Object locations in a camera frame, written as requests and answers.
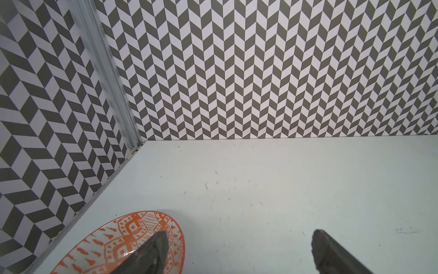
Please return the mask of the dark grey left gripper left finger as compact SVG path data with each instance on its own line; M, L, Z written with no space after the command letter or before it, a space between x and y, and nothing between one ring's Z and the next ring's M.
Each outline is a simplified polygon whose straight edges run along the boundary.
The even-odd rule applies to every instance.
M162 274L168 251L167 233L159 231L117 266L111 274Z

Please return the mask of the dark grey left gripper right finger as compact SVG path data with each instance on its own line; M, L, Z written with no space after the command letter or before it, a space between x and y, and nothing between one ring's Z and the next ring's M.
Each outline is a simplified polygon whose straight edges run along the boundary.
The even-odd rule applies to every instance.
M372 274L366 266L322 229L314 231L311 247L314 263L320 274Z

